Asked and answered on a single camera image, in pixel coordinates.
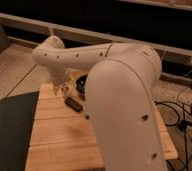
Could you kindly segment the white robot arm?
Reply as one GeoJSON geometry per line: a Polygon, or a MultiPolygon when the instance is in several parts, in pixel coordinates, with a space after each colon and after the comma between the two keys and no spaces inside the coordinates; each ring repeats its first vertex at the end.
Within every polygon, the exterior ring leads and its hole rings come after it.
{"type": "Polygon", "coordinates": [[[55,86],[68,68],[88,72],[85,111],[94,128],[106,171],[167,171],[152,90],[162,70],[146,44],[108,43],[66,48],[51,36],[32,56],[55,86]]]}

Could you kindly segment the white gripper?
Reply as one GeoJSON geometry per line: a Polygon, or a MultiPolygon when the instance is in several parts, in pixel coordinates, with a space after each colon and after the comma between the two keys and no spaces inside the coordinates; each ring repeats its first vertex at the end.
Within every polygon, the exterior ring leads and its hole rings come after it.
{"type": "Polygon", "coordinates": [[[58,92],[61,92],[63,98],[67,98],[70,96],[70,86],[68,83],[65,83],[69,81],[69,72],[67,69],[52,69],[51,80],[55,85],[53,87],[55,95],[57,95],[58,92]]]}

